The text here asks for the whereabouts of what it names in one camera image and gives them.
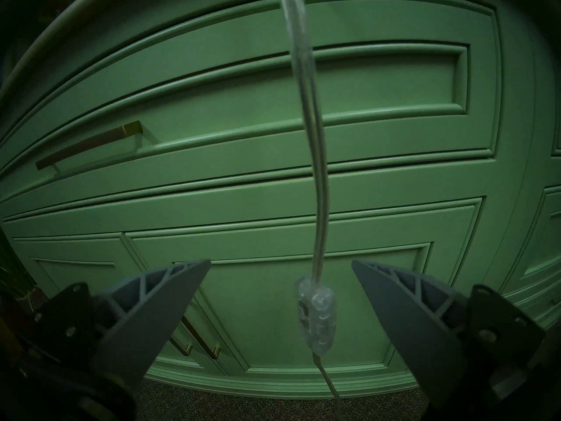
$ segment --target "cord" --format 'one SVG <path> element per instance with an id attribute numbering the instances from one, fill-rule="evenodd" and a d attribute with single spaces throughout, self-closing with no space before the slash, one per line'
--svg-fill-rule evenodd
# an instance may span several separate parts
<path id="1" fill-rule="evenodd" d="M 318 367 L 319 371 L 321 372 L 321 375 L 323 376 L 323 378 L 325 380 L 325 383 L 327 383 L 327 386 L 329 386 L 329 389 L 331 390 L 331 393 L 335 397 L 335 405 L 336 405 L 335 416 L 337 417 L 337 419 L 339 421 L 346 421 L 345 417 L 343 415 L 341 415 L 341 397 L 339 397 L 339 393 L 337 392 L 337 390 L 333 386 L 333 382 L 331 381 L 331 379 L 329 378 L 329 376 L 325 372 L 325 369 L 323 368 L 323 366 L 321 364 L 321 358 L 317 354 L 315 354 L 314 352 L 312 352 L 312 358 L 314 360 L 315 366 Z"/>
<path id="2" fill-rule="evenodd" d="M 291 41 L 292 70 L 298 85 L 302 104 L 304 128 L 310 145 L 312 172 L 316 190 L 316 235 L 312 256 L 312 279 L 316 285 L 321 282 L 323 258 L 329 225 L 329 182 L 327 170 L 327 150 L 323 131 L 323 119 L 315 81 L 315 62 L 312 55 L 310 37 L 307 31 L 304 0 L 281 0 L 288 37 Z M 341 397 L 321 364 L 321 357 L 312 352 L 314 364 L 318 367 L 327 386 L 335 397 L 336 417 L 345 421 L 341 415 Z"/>

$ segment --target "brass drawer handle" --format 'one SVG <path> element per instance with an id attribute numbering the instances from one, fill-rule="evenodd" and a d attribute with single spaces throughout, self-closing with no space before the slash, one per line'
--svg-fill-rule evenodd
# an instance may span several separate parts
<path id="1" fill-rule="evenodd" d="M 181 317 L 181 322 L 187 328 L 187 330 L 191 333 L 193 338 L 201 345 L 202 349 L 206 352 L 206 354 L 208 354 L 211 359 L 214 359 L 214 360 L 218 359 L 218 355 L 220 354 L 220 347 L 216 346 L 214 348 L 214 351 L 212 351 L 210 349 L 210 347 L 208 347 L 208 345 L 206 345 L 205 341 L 201 338 L 199 333 L 195 330 L 193 325 L 189 322 L 189 320 L 185 316 Z"/>
<path id="2" fill-rule="evenodd" d="M 125 139 L 134 134 L 142 134 L 142 126 L 140 125 L 140 121 L 127 123 L 126 125 L 122 125 L 118 128 L 114 128 L 112 130 L 102 132 L 101 134 L 88 137 L 87 139 L 83 139 L 78 143 L 74 143 L 67 148 L 63 148 L 55 152 L 54 154 L 48 155 L 45 158 L 41 158 L 35 163 L 35 165 L 37 166 L 37 170 L 41 170 L 66 158 L 72 157 L 73 155 L 78 155 L 82 152 L 86 152 L 87 150 L 103 146 L 113 141 Z"/>
<path id="3" fill-rule="evenodd" d="M 181 353 L 183 356 L 189 356 L 191 354 L 191 349 L 193 348 L 191 344 L 183 348 L 173 337 L 169 339 L 169 342 L 171 342 L 173 346 L 177 349 L 177 351 L 179 351 L 179 353 Z"/>

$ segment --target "transparent plastic cable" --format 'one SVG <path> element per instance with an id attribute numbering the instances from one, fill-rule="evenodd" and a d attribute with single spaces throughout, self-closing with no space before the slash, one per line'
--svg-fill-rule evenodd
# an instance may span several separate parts
<path id="1" fill-rule="evenodd" d="M 298 327 L 305 343 L 312 349 L 314 364 L 335 397 L 337 419 L 344 421 L 341 415 L 341 398 L 325 372 L 320 357 L 333 344 L 337 303 L 335 293 L 321 284 L 329 223 L 329 184 L 323 121 L 315 81 L 315 62 L 307 29 L 304 0 L 281 0 L 281 3 L 291 44 L 292 71 L 300 94 L 302 118 L 310 145 L 317 198 L 312 280 L 301 278 L 296 282 Z"/>
<path id="2" fill-rule="evenodd" d="M 321 281 L 329 220 L 329 185 L 323 120 L 315 81 L 315 62 L 306 22 L 304 0 L 281 0 L 291 44 L 292 71 L 302 104 L 304 127 L 310 144 L 317 197 L 316 236 L 312 257 L 312 279 Z"/>

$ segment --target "gray cord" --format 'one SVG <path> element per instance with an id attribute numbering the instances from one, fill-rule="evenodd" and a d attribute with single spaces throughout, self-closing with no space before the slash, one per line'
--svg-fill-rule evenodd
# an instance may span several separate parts
<path id="1" fill-rule="evenodd" d="M 321 364 L 321 358 L 313 352 L 312 352 L 312 357 L 314 359 L 315 366 L 318 367 L 319 371 L 321 372 L 321 375 L 325 379 L 325 383 L 327 383 L 327 386 L 329 386 L 329 389 L 331 390 L 331 393 L 335 397 L 335 404 L 336 404 L 335 416 L 337 417 L 337 419 L 339 421 L 346 421 L 344 416 L 341 415 L 341 397 L 339 397 L 339 394 L 337 393 L 337 390 L 333 386 L 333 382 L 331 381 L 331 379 L 329 378 L 329 376 L 325 372 L 325 369 L 323 368 L 323 366 Z"/>

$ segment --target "green cabinet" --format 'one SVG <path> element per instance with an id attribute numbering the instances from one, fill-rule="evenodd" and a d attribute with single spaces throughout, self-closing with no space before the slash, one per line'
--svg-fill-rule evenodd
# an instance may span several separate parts
<path id="1" fill-rule="evenodd" d="M 210 258 L 147 377 L 328 397 L 297 335 L 315 195 L 279 2 L 167 2 L 124 0 L 126 21 L 108 9 L 88 36 L 69 30 L 25 102 L 0 104 L 0 226 L 50 296 Z M 464 294 L 483 282 L 551 324 L 561 90 L 539 33 L 505 0 L 306 2 L 329 162 L 324 281 L 339 303 L 324 364 L 339 393 L 415 386 L 355 258 Z M 36 167 L 133 121 L 141 135 Z"/>

